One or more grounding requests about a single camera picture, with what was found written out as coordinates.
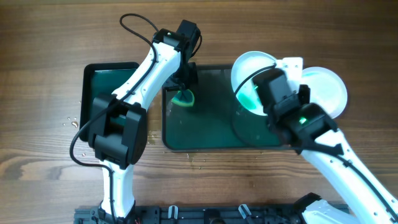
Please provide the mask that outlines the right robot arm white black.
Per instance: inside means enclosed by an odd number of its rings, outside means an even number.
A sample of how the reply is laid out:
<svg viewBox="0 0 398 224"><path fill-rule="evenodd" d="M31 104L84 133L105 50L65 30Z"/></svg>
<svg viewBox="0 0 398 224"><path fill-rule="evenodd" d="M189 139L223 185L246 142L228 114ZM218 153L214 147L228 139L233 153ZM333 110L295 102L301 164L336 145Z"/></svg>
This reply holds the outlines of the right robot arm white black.
<svg viewBox="0 0 398 224"><path fill-rule="evenodd" d="M291 86L308 84L315 92L310 101L319 103L332 118L340 115L348 102L348 92L342 79L329 69L310 67L303 69L301 57L286 57L271 61L290 73ZM397 199L375 178L348 144L342 130L328 131L316 138L326 146L341 145L342 154L328 156L322 152L305 150L302 155L316 167L340 194L360 223L397 223Z"/></svg>

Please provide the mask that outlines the white plate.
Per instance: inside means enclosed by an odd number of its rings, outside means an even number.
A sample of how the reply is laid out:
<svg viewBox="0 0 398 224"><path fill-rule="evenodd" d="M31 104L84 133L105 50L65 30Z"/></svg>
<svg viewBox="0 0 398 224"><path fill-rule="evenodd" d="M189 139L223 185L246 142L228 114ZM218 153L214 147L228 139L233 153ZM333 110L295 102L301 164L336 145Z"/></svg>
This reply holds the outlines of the white plate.
<svg viewBox="0 0 398 224"><path fill-rule="evenodd" d="M250 51L240 55L231 70L233 92L248 76L262 68L274 65L276 60L274 56L260 51ZM236 98L240 105L249 112L259 116L266 116L251 78L239 89Z"/></svg>
<svg viewBox="0 0 398 224"><path fill-rule="evenodd" d="M302 84L310 88L310 102L321 106L331 118L337 118L345 110L348 92L335 72L323 67L305 68Z"/></svg>

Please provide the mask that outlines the green yellow sponge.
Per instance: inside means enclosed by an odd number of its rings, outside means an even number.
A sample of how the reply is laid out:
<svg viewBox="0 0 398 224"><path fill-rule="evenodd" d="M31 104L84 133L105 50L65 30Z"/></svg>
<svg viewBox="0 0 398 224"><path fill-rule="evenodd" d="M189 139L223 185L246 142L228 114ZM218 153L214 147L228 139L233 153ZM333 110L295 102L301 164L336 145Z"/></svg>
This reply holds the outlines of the green yellow sponge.
<svg viewBox="0 0 398 224"><path fill-rule="evenodd" d="M181 107L192 107L195 102L195 96L194 96L193 92L189 89L180 90L171 99L171 102L173 104L181 106Z"/></svg>

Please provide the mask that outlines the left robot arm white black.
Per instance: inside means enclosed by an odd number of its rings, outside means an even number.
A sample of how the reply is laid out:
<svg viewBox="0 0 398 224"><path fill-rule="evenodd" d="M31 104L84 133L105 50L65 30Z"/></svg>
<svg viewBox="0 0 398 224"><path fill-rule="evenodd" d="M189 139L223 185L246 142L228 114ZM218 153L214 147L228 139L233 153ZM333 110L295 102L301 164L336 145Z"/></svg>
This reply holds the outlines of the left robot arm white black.
<svg viewBox="0 0 398 224"><path fill-rule="evenodd" d="M131 77L109 95L93 100L88 144L104 175L99 219L129 223L136 200L132 192L134 164L147 141L147 110L164 83L173 77L179 88L190 84L189 60L201 44L197 28L161 29L155 33L144 61Z"/></svg>

